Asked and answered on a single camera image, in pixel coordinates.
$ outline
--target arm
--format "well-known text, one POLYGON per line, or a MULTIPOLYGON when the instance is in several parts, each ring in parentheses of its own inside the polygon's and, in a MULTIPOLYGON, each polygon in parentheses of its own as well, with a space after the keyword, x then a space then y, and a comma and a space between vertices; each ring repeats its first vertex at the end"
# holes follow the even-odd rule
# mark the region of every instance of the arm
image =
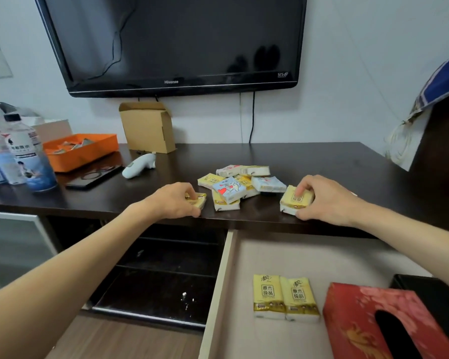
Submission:
POLYGON ((0 290, 0 359, 44 358, 133 241, 162 218, 198 217, 176 183, 130 205, 87 238, 0 290))
POLYGON ((302 220, 319 219, 368 232, 385 241, 449 285, 449 232, 415 221, 354 196, 336 181, 306 176, 296 195, 312 188, 315 201, 301 209, 302 220))

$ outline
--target bottle cap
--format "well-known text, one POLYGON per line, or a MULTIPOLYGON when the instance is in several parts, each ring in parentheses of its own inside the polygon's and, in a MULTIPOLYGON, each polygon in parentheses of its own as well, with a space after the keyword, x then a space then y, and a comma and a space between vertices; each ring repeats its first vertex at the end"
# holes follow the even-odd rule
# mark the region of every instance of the bottle cap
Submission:
POLYGON ((5 120, 7 122, 16 122, 16 121, 21 121, 21 117, 18 113, 10 113, 10 114, 6 114, 3 117, 5 117, 5 120))

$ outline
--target hand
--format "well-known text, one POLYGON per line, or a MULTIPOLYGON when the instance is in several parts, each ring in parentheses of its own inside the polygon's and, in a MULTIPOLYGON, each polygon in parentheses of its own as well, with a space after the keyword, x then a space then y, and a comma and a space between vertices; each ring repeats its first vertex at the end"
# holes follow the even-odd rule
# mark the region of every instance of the hand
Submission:
POLYGON ((174 183, 159 188, 148 198, 139 203, 149 204, 158 219, 176 219, 186 216, 199 217, 201 209, 191 205, 185 199, 188 193, 191 199, 197 199, 190 183, 174 183))
POLYGON ((310 206, 296 213, 301 220, 319 219, 335 225, 353 226, 368 204, 336 181, 321 175, 304 177, 294 195, 300 196, 306 189, 314 190, 316 197, 310 206))

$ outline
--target red tissue box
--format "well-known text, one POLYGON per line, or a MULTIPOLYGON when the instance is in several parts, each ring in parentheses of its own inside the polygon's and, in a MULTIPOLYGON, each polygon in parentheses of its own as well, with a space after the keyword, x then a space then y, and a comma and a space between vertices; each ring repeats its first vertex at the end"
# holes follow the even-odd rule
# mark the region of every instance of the red tissue box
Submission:
POLYGON ((393 358, 376 323, 380 310, 401 321, 424 359, 449 359, 449 339, 414 291, 332 283, 323 317, 335 359, 393 358))

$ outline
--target orange tray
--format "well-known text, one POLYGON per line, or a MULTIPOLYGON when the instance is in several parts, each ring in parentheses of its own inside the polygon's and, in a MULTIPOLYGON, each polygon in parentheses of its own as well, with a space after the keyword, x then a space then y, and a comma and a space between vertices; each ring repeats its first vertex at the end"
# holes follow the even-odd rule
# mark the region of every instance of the orange tray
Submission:
POLYGON ((43 148, 55 172, 68 172, 118 151, 118 139, 115 134, 77 133, 58 140, 48 141, 43 144, 43 148), (54 151, 63 148, 64 142, 81 144, 85 138, 94 141, 94 143, 62 154, 53 154, 54 151))

